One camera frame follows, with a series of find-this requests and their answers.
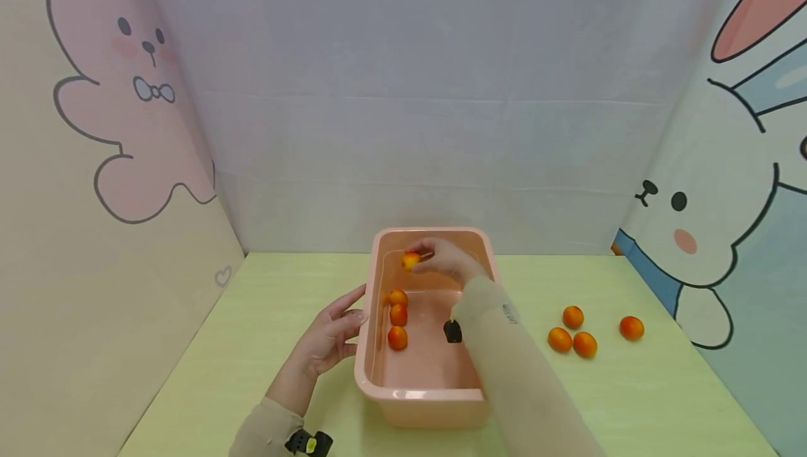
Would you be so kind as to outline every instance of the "light green table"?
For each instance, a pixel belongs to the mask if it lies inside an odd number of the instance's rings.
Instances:
[[[610,456],[775,457],[625,257],[497,260],[522,320]],[[298,336],[367,269],[365,254],[250,254],[120,455],[226,456]],[[584,329],[599,342],[593,361],[546,345],[569,304],[583,308]],[[644,320],[641,342],[619,335],[627,314]],[[389,427],[358,391],[351,360],[320,378],[307,427],[333,436],[336,457],[504,456],[492,423]]]

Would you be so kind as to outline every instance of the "orange ball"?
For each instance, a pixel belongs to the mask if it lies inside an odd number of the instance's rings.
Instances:
[[[644,336],[644,323],[636,317],[628,315],[620,320],[619,331],[626,340],[636,341]]]
[[[389,304],[391,306],[397,304],[403,304],[403,306],[406,306],[409,304],[409,296],[407,296],[407,294],[400,289],[394,289],[394,291],[389,293]]]
[[[418,252],[407,252],[401,258],[401,265],[404,271],[412,271],[413,267],[420,262]]]
[[[392,329],[387,333],[387,341],[389,341],[389,347],[392,350],[403,350],[409,344],[409,336],[403,327],[393,325]]]
[[[392,325],[406,325],[409,320],[409,315],[406,307],[403,304],[393,304],[389,309],[389,322]]]
[[[592,358],[597,353],[597,341],[594,336],[582,331],[574,335],[574,351],[584,358]]]
[[[583,325],[583,310],[578,306],[568,306],[563,309],[563,324],[569,329],[577,329]]]
[[[562,327],[550,329],[550,334],[546,337],[546,342],[550,344],[552,350],[565,354],[572,349],[572,336],[569,331]]]

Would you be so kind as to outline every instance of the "wrist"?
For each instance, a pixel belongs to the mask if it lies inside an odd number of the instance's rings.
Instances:
[[[302,360],[292,353],[280,367],[265,396],[304,418],[317,378],[319,374],[311,361]]]
[[[311,357],[305,354],[298,354],[297,350],[291,352],[286,362],[283,362],[281,369],[286,370],[286,372],[292,374],[292,376],[301,377],[308,381],[315,382],[319,378],[319,373],[317,372],[317,368],[314,367],[314,362],[311,360]]]
[[[467,262],[464,262],[459,269],[459,275],[461,278],[461,283],[463,286],[468,282],[471,282],[474,278],[483,276],[487,277],[488,273],[484,270],[482,265],[480,265],[477,261],[473,259],[468,259]]]

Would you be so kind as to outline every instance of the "white backdrop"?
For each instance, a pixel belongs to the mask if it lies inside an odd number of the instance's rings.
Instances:
[[[718,0],[160,0],[246,250],[602,254]]]

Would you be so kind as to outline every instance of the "pink plastic basin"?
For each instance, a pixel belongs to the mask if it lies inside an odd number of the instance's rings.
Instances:
[[[356,383],[381,407],[389,424],[412,428],[477,427],[490,408],[476,370],[462,343],[449,343],[443,324],[459,301],[462,287],[450,278],[403,270],[404,249],[418,238],[451,240],[475,257],[493,280],[499,270],[488,236],[474,228],[391,228],[375,237],[356,354]],[[387,344],[389,305],[383,294],[401,289],[409,296],[409,344]]]

